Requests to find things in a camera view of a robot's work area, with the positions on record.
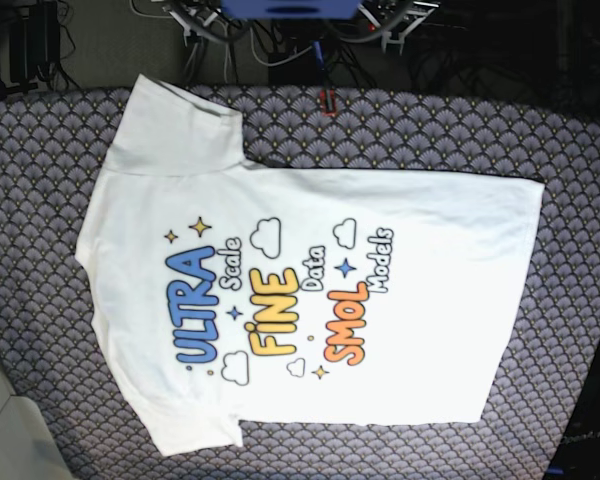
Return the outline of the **white printed T-shirt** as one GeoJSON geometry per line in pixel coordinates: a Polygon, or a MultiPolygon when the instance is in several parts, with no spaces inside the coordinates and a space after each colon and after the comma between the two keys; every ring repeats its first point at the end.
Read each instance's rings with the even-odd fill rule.
{"type": "Polygon", "coordinates": [[[241,445],[244,421],[479,421],[542,184],[267,168],[242,120],[139,77],[78,235],[98,344],[158,451],[241,445]]]}

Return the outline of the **red table clamp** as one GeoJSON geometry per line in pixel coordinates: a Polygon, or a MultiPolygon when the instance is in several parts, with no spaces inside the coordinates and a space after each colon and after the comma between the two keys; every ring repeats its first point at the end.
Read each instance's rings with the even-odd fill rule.
{"type": "Polygon", "coordinates": [[[334,117],[337,114],[337,99],[333,89],[323,88],[319,93],[321,112],[324,116],[334,117]]]}

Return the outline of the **grey fan-pattern tablecloth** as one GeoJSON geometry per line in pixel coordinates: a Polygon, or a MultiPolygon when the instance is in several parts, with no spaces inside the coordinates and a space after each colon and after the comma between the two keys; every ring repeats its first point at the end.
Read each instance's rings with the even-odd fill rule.
{"type": "Polygon", "coordinates": [[[521,309],[482,419],[416,427],[245,423],[241,448],[165,458],[90,325],[73,251],[126,89],[0,102],[0,361],[80,479],[539,479],[600,342],[600,122],[543,109],[342,89],[197,87],[245,118],[250,159],[541,180],[521,309]]]}

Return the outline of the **black OpenArm box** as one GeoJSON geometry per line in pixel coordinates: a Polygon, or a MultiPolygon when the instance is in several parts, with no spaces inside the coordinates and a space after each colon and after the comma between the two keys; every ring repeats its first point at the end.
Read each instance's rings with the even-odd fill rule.
{"type": "Polygon", "coordinates": [[[546,479],[600,479],[600,342],[546,479]]]}

